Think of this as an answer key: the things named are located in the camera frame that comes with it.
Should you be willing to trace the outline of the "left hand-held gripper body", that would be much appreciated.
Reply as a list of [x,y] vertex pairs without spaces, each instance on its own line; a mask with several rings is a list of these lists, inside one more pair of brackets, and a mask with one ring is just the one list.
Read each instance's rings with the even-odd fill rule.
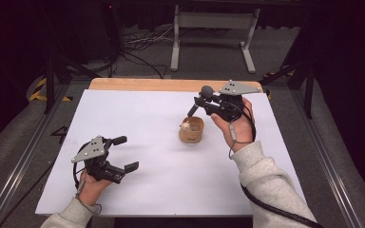
[[76,175],[77,163],[85,164],[84,170],[95,180],[107,180],[115,183],[120,183],[125,176],[125,171],[122,168],[112,166],[107,160],[109,147],[113,145],[112,139],[106,139],[102,136],[97,136],[90,142],[82,145],[77,155],[71,160],[73,163],[73,178],[76,184],[79,183]]

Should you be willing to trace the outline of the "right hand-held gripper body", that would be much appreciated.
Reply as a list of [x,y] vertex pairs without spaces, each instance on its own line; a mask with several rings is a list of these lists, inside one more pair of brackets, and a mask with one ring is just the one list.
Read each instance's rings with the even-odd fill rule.
[[242,101],[243,94],[258,93],[259,86],[249,86],[240,82],[230,80],[219,89],[211,99],[207,99],[209,106],[205,109],[207,115],[217,114],[227,122],[239,119],[244,109]]

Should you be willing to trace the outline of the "grey ball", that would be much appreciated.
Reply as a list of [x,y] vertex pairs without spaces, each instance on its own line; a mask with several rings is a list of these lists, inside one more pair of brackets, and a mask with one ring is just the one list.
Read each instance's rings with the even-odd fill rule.
[[200,94],[204,99],[211,99],[214,95],[214,89],[209,85],[204,85]]

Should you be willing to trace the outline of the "tan bag-shaped pot with bear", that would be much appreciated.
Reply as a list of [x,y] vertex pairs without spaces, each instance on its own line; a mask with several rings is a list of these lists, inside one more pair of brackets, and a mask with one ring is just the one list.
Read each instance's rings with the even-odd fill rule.
[[199,143],[202,140],[204,122],[199,117],[185,118],[179,130],[179,137],[183,143]]

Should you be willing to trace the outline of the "person's right hand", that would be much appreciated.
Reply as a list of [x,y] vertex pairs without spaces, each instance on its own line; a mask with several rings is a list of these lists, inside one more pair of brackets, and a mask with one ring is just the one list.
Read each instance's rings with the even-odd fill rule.
[[242,146],[255,140],[251,125],[251,122],[254,121],[252,104],[246,98],[242,98],[242,101],[244,104],[243,114],[232,123],[226,122],[217,114],[211,115],[212,121],[221,130],[227,145],[230,147]]

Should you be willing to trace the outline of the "person's left hand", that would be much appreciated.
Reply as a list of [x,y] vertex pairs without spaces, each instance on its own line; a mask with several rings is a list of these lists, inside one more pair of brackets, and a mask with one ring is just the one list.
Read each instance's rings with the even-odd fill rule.
[[78,194],[79,200],[89,206],[94,206],[103,191],[111,184],[109,180],[95,180],[86,170],[80,176],[83,185]]

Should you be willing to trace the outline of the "white table cover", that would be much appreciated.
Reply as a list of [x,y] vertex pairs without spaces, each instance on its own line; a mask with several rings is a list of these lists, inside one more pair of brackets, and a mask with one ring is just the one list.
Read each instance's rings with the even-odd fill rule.
[[114,166],[137,162],[139,167],[101,195],[104,216],[250,216],[239,170],[210,117],[203,110],[196,113],[204,121],[200,142],[179,138],[194,97],[192,92],[85,90],[37,213],[49,215],[68,205],[75,193],[71,160],[84,143],[125,136],[125,143],[110,147],[107,159]]

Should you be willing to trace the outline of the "black tripod stand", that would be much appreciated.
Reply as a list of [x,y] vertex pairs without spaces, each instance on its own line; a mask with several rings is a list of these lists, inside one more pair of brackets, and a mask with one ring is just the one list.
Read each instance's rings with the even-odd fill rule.
[[284,66],[279,71],[268,74],[263,77],[259,83],[262,86],[266,86],[267,84],[277,80],[278,78],[283,77],[284,75],[293,72],[290,80],[287,82],[287,86],[290,89],[299,90],[302,84],[305,84],[305,93],[303,100],[303,109],[306,113],[306,116],[311,119],[312,118],[312,97],[313,97],[313,89],[314,89],[314,79],[315,79],[315,70],[314,63],[312,61],[301,61],[295,64]]
[[46,60],[46,79],[47,79],[47,101],[45,114],[49,114],[54,107],[57,99],[55,98],[55,85],[54,78],[57,78],[61,85],[68,85],[71,80],[71,73],[68,67],[73,67],[79,73],[86,75],[92,79],[97,78],[98,75],[86,67],[77,64],[64,54],[60,54],[58,51],[50,50]]

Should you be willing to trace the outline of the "grey metal stand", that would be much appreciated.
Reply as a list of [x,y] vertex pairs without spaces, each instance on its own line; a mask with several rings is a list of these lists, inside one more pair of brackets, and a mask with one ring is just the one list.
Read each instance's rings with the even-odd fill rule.
[[179,5],[174,9],[174,41],[171,54],[170,69],[179,69],[180,58],[180,28],[190,29],[246,29],[247,38],[240,42],[240,49],[249,73],[256,72],[250,53],[250,44],[259,20],[260,9],[251,13],[221,13],[221,12],[187,12],[181,11]]

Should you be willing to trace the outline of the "aluminium floor rail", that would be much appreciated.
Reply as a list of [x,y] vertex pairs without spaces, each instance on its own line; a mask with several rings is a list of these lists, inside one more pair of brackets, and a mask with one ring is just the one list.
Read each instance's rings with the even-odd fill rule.
[[365,228],[365,181],[359,175],[328,106],[319,90],[312,97],[312,117],[305,111],[302,91],[292,91],[293,100],[311,135],[317,159],[346,228]]
[[35,148],[38,146],[44,131],[48,127],[50,119],[54,115],[63,97],[66,95],[68,88],[69,85],[59,85],[57,90],[54,92],[54,104],[52,105],[50,111],[42,116],[40,122],[33,131],[33,134],[31,135],[25,150],[22,152],[16,165],[10,172],[10,175],[5,182],[5,185],[0,191],[0,219],[1,217],[3,217],[3,214],[8,207],[10,200],[12,199],[17,187],[24,177],[29,167],[29,164],[35,154]]

